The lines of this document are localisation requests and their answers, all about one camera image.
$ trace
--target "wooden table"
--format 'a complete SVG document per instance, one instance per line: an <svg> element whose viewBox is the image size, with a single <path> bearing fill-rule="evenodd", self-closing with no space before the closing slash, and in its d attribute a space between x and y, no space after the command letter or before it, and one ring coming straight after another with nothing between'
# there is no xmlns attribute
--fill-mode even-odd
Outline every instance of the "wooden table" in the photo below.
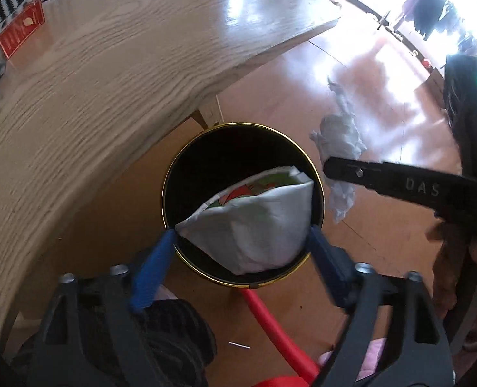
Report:
<svg viewBox="0 0 477 387"><path fill-rule="evenodd" d="M340 17L328 0L53 0L44 12L0 82L2 343L25 273L80 205Z"/></svg>

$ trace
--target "tiled floor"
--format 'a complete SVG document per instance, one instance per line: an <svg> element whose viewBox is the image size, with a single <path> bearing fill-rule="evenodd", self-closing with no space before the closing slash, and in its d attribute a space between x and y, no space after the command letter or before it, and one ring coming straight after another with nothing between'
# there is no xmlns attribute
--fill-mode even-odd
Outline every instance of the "tiled floor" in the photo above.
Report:
<svg viewBox="0 0 477 387"><path fill-rule="evenodd" d="M368 150L366 160L389 160L458 172L460 161L453 138L423 82L425 69L407 49L377 23L343 2L338 25L254 71L220 94L226 121L271 126L295 140L319 165L308 135L321 118L336 110L327 77L340 83L355 107L356 122ZM153 147L126 173L81 210L30 273L23 299L26 318L43 308L36 287L56 275L94 275L152 243L161 231L160 192L175 153L199 132L187 121ZM346 219L333 224L327 214L324 233L357 261L380 273L402 275L418 270L430 283L438 249L425 230L433 213L359 188ZM230 288L214 285L175 260L166 285L189 300L215 332L219 355L208 368L210 386L247 387L279 375L293 374L247 309ZM286 332L312 358L336 342L343 314L334 308L307 261L290 277L261 288L258 294ZM384 333L382 313L375 336ZM228 345L228 341L251 349Z"/></svg>

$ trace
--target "white plastic bag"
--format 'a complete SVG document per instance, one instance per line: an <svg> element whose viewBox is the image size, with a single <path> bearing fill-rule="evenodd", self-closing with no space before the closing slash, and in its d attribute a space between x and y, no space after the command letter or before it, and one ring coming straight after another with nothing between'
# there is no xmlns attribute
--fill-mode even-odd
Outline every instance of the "white plastic bag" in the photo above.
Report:
<svg viewBox="0 0 477 387"><path fill-rule="evenodd" d="M267 170L206 201L176 231L235 275L285 266L307 236L313 184L295 167Z"/></svg>
<svg viewBox="0 0 477 387"><path fill-rule="evenodd" d="M355 126L353 106L346 98L344 90L328 79L328 85L336 95L337 105L341 111L338 115L328 115L321 120L319 132L312 131L310 139L319 150L321 165L330 157L342 157L358 160L367 150L360 139L359 130ZM346 213L355 202L355 187L351 183L338 182L325 177L325 183L331 193L327 208L333 212L335 223L346 217Z"/></svg>

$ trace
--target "red packet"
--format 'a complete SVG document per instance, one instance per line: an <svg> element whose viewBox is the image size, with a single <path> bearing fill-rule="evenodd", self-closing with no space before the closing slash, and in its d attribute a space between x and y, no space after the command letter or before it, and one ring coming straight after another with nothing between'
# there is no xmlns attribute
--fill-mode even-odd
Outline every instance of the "red packet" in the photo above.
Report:
<svg viewBox="0 0 477 387"><path fill-rule="evenodd" d="M0 49L10 58L20 45L45 22L41 0L33 0L24 7L2 32L0 32Z"/></svg>

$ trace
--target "black trash can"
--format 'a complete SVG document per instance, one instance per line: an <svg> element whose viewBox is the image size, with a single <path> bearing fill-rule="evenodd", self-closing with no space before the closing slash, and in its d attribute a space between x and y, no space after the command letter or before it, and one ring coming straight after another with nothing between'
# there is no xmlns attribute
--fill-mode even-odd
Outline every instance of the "black trash can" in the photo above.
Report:
<svg viewBox="0 0 477 387"><path fill-rule="evenodd" d="M228 123L196 136L172 162L162 193L165 227L174 228L205 201L232 184L280 166L296 166L314 180L311 223L322 226L323 185L306 153L274 129L257 124ZM198 274L215 283L237 288L258 288L278 281L295 271L309 256L302 249L282 268L237 276L185 238L178 238L176 251Z"/></svg>

